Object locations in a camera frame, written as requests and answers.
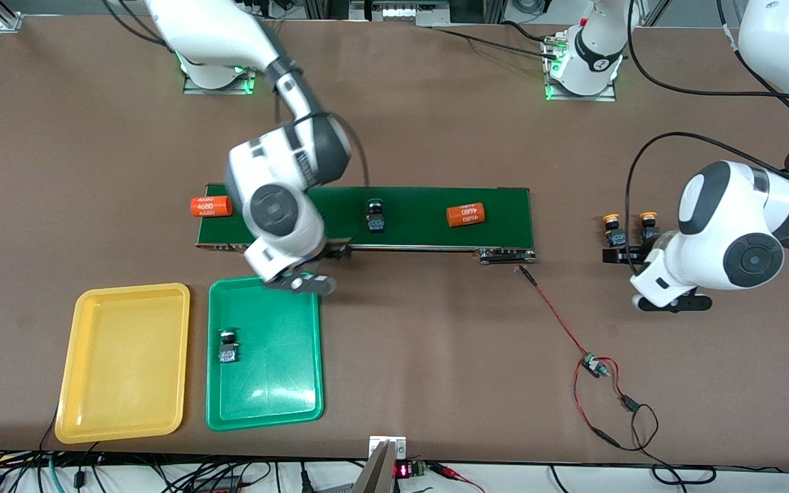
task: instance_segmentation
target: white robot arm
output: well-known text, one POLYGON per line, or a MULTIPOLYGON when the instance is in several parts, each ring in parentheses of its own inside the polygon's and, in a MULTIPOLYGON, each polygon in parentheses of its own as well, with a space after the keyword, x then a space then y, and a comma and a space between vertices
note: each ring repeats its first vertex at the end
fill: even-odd
MULTIPOLYGON (((789 93, 789 1, 749 2, 739 41, 748 65, 789 93)), ((789 249, 789 178, 715 162, 686 184, 677 219, 679 231, 657 238, 631 278, 649 302, 664 307, 695 287, 760 286, 789 249)))
POLYGON ((229 152, 225 183, 256 238, 245 259, 272 288, 328 294, 333 279, 292 271, 326 245, 325 224, 304 191, 337 180, 351 157, 342 127, 312 94, 275 34, 232 0, 145 0, 191 80, 220 88, 241 66, 262 71, 295 120, 229 152))
POLYGON ((578 96, 594 96, 604 91, 616 77, 623 61, 629 4, 632 0, 592 0, 592 12, 585 25, 573 25, 557 37, 566 40, 560 62, 550 76, 578 96))

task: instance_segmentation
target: yellow tray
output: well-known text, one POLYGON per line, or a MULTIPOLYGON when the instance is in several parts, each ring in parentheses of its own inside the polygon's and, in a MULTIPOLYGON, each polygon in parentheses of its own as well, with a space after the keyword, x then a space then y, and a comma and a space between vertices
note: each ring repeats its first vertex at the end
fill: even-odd
POLYGON ((190 292, 90 290, 75 304, 57 408, 63 443, 172 433, 181 424, 190 292))

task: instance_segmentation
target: table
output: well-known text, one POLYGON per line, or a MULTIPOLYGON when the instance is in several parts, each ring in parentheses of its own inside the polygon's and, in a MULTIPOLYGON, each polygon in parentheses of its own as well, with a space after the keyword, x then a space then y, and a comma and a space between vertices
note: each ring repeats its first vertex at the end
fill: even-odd
MULTIPOLYGON (((532 48, 507 27, 464 31, 532 48)), ((624 390, 654 406, 655 455, 789 466, 789 252, 773 283, 711 293, 711 312, 648 314, 629 304, 627 268, 601 264, 599 221, 622 212, 627 167, 662 131, 781 162, 789 114, 779 102, 675 94, 631 62, 616 103, 545 102, 537 59, 441 32, 295 21, 281 38, 320 100, 360 133, 373 185, 531 188, 531 270, 584 346, 616 358, 624 390)), ((639 29, 636 46, 674 84, 758 87, 719 31, 639 29)), ((571 395, 579 353, 522 275, 442 253, 326 263, 338 290, 321 311, 325 415, 212 433, 206 293, 250 271, 239 255, 193 247, 188 200, 221 180, 232 146, 275 127, 273 98, 266 82, 250 97, 184 96, 176 68, 105 16, 28 18, 0 38, 0 448, 38 446, 82 292, 179 281, 192 292, 184 423, 100 449, 362 457, 370 435, 392 434, 435 459, 645 462, 582 423, 571 395)), ((675 227, 683 184, 726 157, 659 143, 636 174, 633 211, 657 210, 675 227)), ((360 180, 353 163, 338 184, 360 180)), ((610 381, 585 378, 580 392, 594 424, 627 441, 610 381)), ((47 447, 72 448, 53 437, 47 447)))

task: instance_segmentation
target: green conveyor belt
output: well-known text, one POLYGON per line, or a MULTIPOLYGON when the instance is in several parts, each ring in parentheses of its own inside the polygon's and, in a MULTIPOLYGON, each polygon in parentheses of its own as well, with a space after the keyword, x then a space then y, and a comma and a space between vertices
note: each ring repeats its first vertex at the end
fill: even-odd
MULTIPOLYGON (((207 196, 226 194, 223 184, 206 185, 207 196)), ((358 235, 355 250, 476 251, 534 250, 528 188, 374 187, 370 197, 382 200, 385 233, 370 233, 366 225, 363 187, 310 188, 307 194, 325 218, 329 241, 358 235), (486 221, 450 228, 447 207, 483 203, 486 221)), ((254 241, 242 216, 200 219, 197 246, 229 249, 254 241)))

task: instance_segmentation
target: orange cylinder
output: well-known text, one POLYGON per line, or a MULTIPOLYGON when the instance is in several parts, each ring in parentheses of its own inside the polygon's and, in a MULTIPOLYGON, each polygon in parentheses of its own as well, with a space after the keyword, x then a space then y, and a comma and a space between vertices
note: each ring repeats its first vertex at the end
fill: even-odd
POLYGON ((190 212, 195 218, 215 218, 233 213, 233 203, 228 196, 194 197, 190 200, 190 212))
POLYGON ((450 228, 476 225, 486 220, 486 210, 482 203, 467 203, 447 209, 447 222, 450 228))

